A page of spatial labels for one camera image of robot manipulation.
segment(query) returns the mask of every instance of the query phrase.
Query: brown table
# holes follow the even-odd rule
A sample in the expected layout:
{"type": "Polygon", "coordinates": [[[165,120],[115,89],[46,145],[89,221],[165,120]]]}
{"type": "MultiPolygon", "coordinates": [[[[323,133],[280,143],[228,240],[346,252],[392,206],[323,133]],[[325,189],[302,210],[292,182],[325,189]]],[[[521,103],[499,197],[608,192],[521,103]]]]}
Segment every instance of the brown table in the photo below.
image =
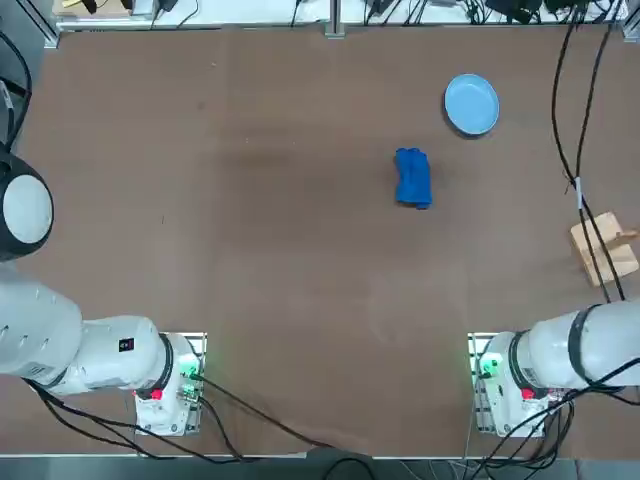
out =
{"type": "MultiPolygon", "coordinates": [[[[374,455],[461,456],[466,333],[600,301],[571,248],[575,200],[551,135],[564,31],[66,37],[46,56],[21,142],[54,192],[56,224],[19,266],[86,318],[206,330],[208,374],[310,436],[374,455]],[[501,99],[497,127],[476,141],[441,116],[462,72],[501,99]],[[393,202],[401,146],[429,154],[429,211],[393,202]]],[[[562,78],[572,158],[602,33],[581,29],[562,78]]],[[[613,36],[584,154],[594,210],[625,225],[640,220],[639,59],[613,36]]],[[[634,296],[640,275],[623,283],[634,296]]],[[[3,453],[114,451],[58,426],[19,380],[0,382],[3,453]]],[[[119,393],[71,401],[133,418],[119,393]]],[[[222,413],[246,453],[306,448],[233,406],[222,413]]],[[[640,458],[639,419],[581,399],[564,454],[640,458]]],[[[471,453],[495,442],[474,433],[471,453]]],[[[188,443],[223,451],[212,426],[188,443]]]]}

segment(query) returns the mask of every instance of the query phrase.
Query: blue towel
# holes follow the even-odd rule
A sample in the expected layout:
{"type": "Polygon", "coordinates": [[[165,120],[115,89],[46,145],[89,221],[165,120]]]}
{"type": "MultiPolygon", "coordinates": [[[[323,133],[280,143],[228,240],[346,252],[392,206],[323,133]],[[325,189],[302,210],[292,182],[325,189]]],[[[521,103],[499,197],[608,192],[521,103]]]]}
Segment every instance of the blue towel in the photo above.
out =
{"type": "Polygon", "coordinates": [[[396,201],[415,205],[418,209],[431,205],[431,172],[427,154],[419,148],[399,148],[396,168],[400,179],[396,187],[396,201]]]}

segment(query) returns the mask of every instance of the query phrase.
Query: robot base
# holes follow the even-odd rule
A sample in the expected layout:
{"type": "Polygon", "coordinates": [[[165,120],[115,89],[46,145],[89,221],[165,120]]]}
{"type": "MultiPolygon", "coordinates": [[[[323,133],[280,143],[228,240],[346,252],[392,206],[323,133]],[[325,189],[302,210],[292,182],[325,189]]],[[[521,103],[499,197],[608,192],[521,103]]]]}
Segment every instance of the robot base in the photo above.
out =
{"type": "MultiPolygon", "coordinates": [[[[493,432],[501,437],[509,434],[513,427],[527,418],[547,408],[551,399],[549,395],[541,399],[526,399],[526,395],[523,396],[516,385],[508,362],[509,344],[513,336],[511,332],[468,336],[478,427],[483,432],[493,432]]],[[[524,424],[510,435],[529,436],[542,418],[541,416],[524,424]]],[[[544,436],[543,426],[535,428],[531,436],[544,436]]]]}
{"type": "Polygon", "coordinates": [[[173,348],[171,375],[164,390],[153,392],[153,398],[143,400],[136,395],[137,424],[162,436],[197,433],[202,382],[191,380],[189,374],[201,373],[206,334],[166,335],[173,348]]]}

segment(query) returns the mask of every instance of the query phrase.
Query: green light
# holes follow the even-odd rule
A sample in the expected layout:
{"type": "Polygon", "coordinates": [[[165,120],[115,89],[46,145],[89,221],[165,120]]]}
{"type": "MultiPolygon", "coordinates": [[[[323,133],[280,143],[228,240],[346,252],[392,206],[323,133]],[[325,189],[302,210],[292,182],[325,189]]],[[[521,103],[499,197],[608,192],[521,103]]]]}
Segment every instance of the green light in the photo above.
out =
{"type": "Polygon", "coordinates": [[[180,365],[180,373],[186,376],[195,375],[198,373],[199,366],[200,364],[198,361],[185,362],[180,365]]]}
{"type": "Polygon", "coordinates": [[[500,363],[502,363],[502,355],[499,353],[486,353],[482,356],[480,367],[484,373],[496,375],[498,373],[500,363]]]}

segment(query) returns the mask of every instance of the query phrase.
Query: blue plate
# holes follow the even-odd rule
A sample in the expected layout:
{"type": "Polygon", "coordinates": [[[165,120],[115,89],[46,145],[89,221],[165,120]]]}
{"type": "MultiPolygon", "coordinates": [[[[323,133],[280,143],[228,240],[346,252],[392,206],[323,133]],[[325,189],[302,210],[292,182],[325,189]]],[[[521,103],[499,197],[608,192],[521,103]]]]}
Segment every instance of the blue plate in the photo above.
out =
{"type": "Polygon", "coordinates": [[[487,133],[500,114],[498,94],[487,80],[473,73],[451,80],[444,107],[453,124],[467,135],[487,133]]]}

